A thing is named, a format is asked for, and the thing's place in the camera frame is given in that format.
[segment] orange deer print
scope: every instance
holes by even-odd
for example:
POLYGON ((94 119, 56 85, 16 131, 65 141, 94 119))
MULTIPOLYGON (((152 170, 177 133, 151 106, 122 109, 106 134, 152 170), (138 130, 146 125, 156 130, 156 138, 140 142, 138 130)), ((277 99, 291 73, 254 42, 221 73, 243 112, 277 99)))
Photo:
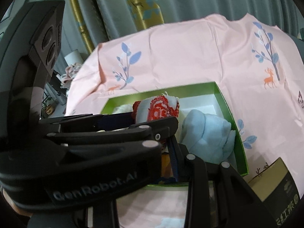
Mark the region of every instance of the orange deer print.
POLYGON ((117 88, 120 88, 121 85, 115 85, 114 87, 110 87, 107 91, 108 91, 108 94, 113 94, 114 93, 114 90, 116 90, 117 88))
POLYGON ((267 77, 267 78, 264 79, 264 87, 265 87, 265 89, 266 89, 266 84, 269 86, 269 83, 272 84, 272 88, 273 88, 273 85, 275 85, 275 87, 277 87, 276 84, 273 81, 273 72, 272 72, 272 69, 267 68, 267 70, 265 70, 265 72, 270 75, 270 77, 267 77))

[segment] brown cardboard box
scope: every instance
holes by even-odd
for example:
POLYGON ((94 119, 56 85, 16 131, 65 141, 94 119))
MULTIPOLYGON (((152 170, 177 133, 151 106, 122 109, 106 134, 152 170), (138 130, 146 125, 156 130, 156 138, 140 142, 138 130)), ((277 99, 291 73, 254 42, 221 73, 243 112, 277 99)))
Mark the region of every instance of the brown cardboard box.
POLYGON ((295 182, 281 158, 253 178, 249 183, 281 226, 300 202, 295 182))

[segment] potted plant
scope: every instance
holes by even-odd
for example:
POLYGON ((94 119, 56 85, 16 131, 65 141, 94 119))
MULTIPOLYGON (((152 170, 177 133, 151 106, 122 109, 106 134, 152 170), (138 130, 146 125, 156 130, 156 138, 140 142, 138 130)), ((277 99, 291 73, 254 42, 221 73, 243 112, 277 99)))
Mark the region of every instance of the potted plant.
POLYGON ((52 98, 49 95, 46 95, 46 98, 42 101, 41 118, 48 118, 54 112, 54 107, 51 104, 48 104, 51 100, 52 98))

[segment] orange object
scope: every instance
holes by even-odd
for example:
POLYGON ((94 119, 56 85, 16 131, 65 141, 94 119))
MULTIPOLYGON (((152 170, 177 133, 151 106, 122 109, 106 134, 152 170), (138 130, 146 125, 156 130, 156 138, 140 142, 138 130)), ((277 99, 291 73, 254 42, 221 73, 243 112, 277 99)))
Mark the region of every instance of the orange object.
POLYGON ((275 85, 275 83, 273 81, 273 72, 272 72, 272 69, 267 68, 267 70, 265 70, 265 72, 270 75, 270 77, 267 77, 267 78, 264 79, 264 87, 266 89, 266 84, 269 86, 269 83, 272 83, 272 87, 273 87, 273 85, 275 85))
POLYGON ((170 178, 173 177, 173 171, 170 163, 170 157, 168 154, 161 156, 161 177, 170 178))
POLYGON ((108 94, 113 94, 114 93, 114 90, 120 88, 121 86, 120 85, 115 85, 114 87, 110 87, 107 91, 108 91, 108 94))

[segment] curtain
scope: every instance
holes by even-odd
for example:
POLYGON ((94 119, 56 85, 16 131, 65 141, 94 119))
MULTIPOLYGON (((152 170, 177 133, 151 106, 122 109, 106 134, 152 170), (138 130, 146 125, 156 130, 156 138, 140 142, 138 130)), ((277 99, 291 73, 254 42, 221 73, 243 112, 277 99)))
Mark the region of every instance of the curtain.
POLYGON ((292 0, 96 0, 109 39, 151 25, 199 19, 212 13, 229 20, 246 13, 297 36, 297 8, 292 0))
POLYGON ((219 13, 229 20, 246 13, 297 36, 304 19, 292 0, 65 0, 62 46, 55 70, 64 74, 64 56, 78 49, 85 60, 100 42, 162 23, 219 13))

